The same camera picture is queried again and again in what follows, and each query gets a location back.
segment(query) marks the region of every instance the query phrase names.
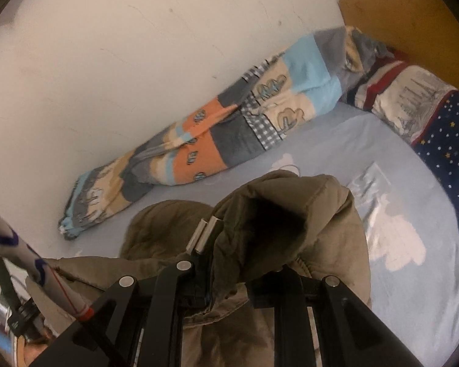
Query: patchwork blanket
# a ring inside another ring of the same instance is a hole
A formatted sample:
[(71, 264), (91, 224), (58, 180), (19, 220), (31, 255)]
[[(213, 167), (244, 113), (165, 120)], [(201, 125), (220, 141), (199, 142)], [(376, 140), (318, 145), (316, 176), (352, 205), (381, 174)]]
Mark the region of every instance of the patchwork blanket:
[(139, 200), (155, 184), (201, 180), (250, 160), (300, 124), (329, 112), (386, 46), (357, 29), (306, 35), (245, 72), (183, 120), (81, 175), (60, 221), (66, 239)]
[(342, 100), (371, 111), (412, 146), (452, 202), (459, 229), (459, 91), (394, 55), (379, 58)]

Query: brown jacket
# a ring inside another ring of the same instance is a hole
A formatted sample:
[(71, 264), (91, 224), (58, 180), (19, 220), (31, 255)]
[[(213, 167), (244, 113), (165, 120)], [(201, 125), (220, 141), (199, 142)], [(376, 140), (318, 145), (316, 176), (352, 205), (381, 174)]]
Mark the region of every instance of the brown jacket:
[[(273, 365), (274, 315), (255, 310), (244, 283), (288, 264), (303, 276), (338, 276), (370, 302), (370, 269), (362, 222), (353, 196), (327, 175), (298, 177), (274, 171), (241, 186), (214, 208), (198, 202), (165, 201), (145, 208), (131, 222), (120, 258), (50, 260), (74, 289), (93, 301), (124, 275), (138, 280), (184, 257), (203, 218), (224, 222), (213, 248), (213, 305), (186, 317), (184, 366)], [(28, 282), (31, 295), (57, 332), (72, 318)], [(312, 314), (310, 320), (316, 333)]]

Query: silver bolt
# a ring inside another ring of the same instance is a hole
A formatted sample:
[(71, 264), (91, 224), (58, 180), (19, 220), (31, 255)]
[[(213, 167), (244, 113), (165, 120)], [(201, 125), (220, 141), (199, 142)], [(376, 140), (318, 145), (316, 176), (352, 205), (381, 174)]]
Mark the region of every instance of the silver bolt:
[(121, 277), (121, 279), (119, 280), (119, 285), (121, 287), (130, 287), (133, 285), (134, 282), (135, 279), (133, 279), (131, 276), (124, 276)]
[(328, 276), (326, 279), (324, 279), (324, 282), (330, 287), (336, 287), (340, 284), (340, 279), (336, 276)]
[(189, 261), (180, 261), (177, 264), (177, 269), (179, 271), (187, 271), (192, 267), (192, 264)]

